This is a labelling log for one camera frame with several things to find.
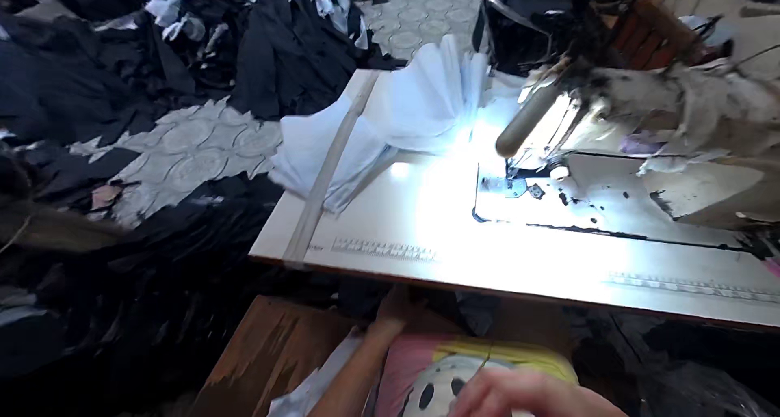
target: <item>hand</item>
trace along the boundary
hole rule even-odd
[[[448,417],[626,417],[595,392],[531,369],[481,369],[458,394]]]
[[[402,284],[395,284],[379,304],[377,318],[373,327],[391,328],[401,333],[405,325],[420,316],[425,303],[412,303],[409,300],[409,289]]]

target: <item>tiled floor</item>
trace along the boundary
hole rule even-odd
[[[385,53],[410,59],[426,43],[439,43],[452,33],[465,50],[477,18],[477,0],[389,0],[372,5],[360,2],[366,22],[375,31],[374,42]],[[218,117],[202,117],[217,114]],[[175,205],[199,184],[210,179],[250,176],[270,169],[278,145],[278,123],[258,123],[225,108],[193,107],[163,117],[148,133],[120,139],[118,147],[141,153],[116,179],[139,181],[125,190],[114,208],[117,222],[134,227],[165,205]],[[78,144],[73,152],[99,156],[110,147]]]
[[[423,44],[438,43],[447,33],[454,34],[465,49],[471,41],[479,0],[389,0],[358,5],[382,51],[409,59]]]

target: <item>yellow fabric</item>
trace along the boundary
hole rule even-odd
[[[490,359],[500,359],[512,363],[518,368],[525,367],[539,370],[560,380],[579,384],[577,374],[566,358],[539,345],[486,342],[476,338],[457,337],[436,347],[434,362],[451,354],[463,354],[481,359],[485,359],[490,355]]]

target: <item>ruler marking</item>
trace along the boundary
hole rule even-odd
[[[394,242],[376,242],[360,239],[336,238],[331,251],[383,257],[385,259],[405,260],[412,262],[435,262],[436,253],[429,248],[418,245]]]
[[[755,302],[780,304],[780,293],[767,289],[732,286],[722,283],[691,281],[676,277],[644,276],[630,272],[610,272],[609,282],[624,286],[647,287],[673,292],[702,294]]]

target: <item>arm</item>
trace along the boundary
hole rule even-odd
[[[363,342],[307,417],[358,417],[390,344],[418,309],[410,305],[405,288],[394,287],[382,300],[377,319],[368,327]]]
[[[597,393],[531,369],[481,369],[450,408],[448,417],[627,417]]]

